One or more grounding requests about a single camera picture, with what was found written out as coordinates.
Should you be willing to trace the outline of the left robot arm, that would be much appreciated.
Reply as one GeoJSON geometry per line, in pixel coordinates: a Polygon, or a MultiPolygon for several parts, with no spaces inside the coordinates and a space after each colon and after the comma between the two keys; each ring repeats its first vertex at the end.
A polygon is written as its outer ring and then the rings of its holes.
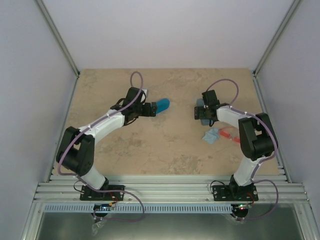
{"type": "Polygon", "coordinates": [[[146,102],[143,89],[130,87],[126,96],[119,99],[97,120],[79,128],[68,127],[58,148],[56,162],[60,175],[61,167],[71,171],[92,188],[92,194],[99,200],[108,197],[109,180],[95,167],[95,147],[107,135],[134,122],[139,117],[155,117],[157,104],[146,102]]]}

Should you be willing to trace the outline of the grey-blue teal-lined glasses case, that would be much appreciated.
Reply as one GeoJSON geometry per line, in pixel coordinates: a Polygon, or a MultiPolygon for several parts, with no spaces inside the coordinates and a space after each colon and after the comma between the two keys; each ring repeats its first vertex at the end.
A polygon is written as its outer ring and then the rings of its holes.
{"type": "MultiPolygon", "coordinates": [[[[198,99],[196,101],[196,106],[204,106],[205,107],[205,104],[204,104],[204,101],[203,99],[198,99]]],[[[212,126],[212,121],[211,120],[208,120],[208,119],[205,119],[205,120],[200,120],[200,123],[202,126],[212,126]]]]}

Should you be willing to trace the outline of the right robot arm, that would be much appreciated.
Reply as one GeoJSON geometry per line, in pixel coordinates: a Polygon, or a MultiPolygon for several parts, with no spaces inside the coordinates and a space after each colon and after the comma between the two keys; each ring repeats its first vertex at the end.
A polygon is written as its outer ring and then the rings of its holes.
{"type": "Polygon", "coordinates": [[[243,159],[228,184],[229,193],[242,199],[254,187],[254,176],[262,163],[273,157],[278,149],[270,118],[266,113],[252,114],[220,103],[214,90],[202,93],[203,105],[194,108],[195,120],[227,123],[238,129],[243,159]]]}

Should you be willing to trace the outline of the blue hard glasses case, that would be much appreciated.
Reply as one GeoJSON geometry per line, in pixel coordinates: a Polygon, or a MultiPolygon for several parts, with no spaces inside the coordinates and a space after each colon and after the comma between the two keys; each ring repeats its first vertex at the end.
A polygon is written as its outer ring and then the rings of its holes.
{"type": "Polygon", "coordinates": [[[156,102],[156,114],[160,114],[170,107],[170,100],[168,98],[162,98],[156,102]]]}

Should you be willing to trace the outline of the blue cleaning cloth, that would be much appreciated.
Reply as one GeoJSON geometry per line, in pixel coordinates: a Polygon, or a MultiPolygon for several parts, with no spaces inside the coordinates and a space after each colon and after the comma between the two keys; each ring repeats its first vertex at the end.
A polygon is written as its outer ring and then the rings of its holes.
{"type": "Polygon", "coordinates": [[[219,138],[220,138],[220,135],[219,135],[218,128],[211,128],[211,129],[207,130],[204,133],[204,136],[202,137],[202,139],[210,145],[215,143],[219,138]]]}

